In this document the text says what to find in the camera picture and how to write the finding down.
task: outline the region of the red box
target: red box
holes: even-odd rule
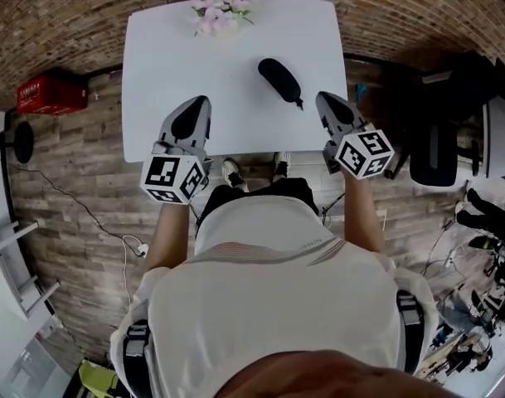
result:
[[[55,75],[42,74],[18,88],[18,114],[68,114],[87,104],[85,85]]]

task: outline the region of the brick wall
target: brick wall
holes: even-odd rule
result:
[[[0,0],[0,109],[30,76],[118,64],[129,14],[179,0]],[[346,52],[431,67],[478,49],[505,61],[503,0],[329,0]]]

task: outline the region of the black strap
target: black strap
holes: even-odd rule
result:
[[[136,398],[153,397],[149,370],[145,361],[145,347],[150,334],[147,320],[140,320],[129,328],[123,342],[125,376]]]
[[[396,303],[405,327],[405,373],[414,374],[424,342],[424,309],[416,297],[405,290],[398,290]]]

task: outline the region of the black lamp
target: black lamp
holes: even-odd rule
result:
[[[19,163],[28,163],[33,154],[33,142],[35,136],[31,125],[28,122],[23,122],[17,126],[14,133],[14,141],[12,143],[0,143],[0,150],[6,148],[14,148],[14,154]]]

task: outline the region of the white shirt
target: white shirt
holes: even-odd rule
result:
[[[143,277],[111,337],[121,381],[123,339],[148,318],[153,396],[212,397],[237,372],[277,352],[332,349],[373,366],[396,367],[398,284],[425,311],[426,353],[438,324],[419,274],[333,236],[304,203],[246,197],[203,222],[196,255]]]

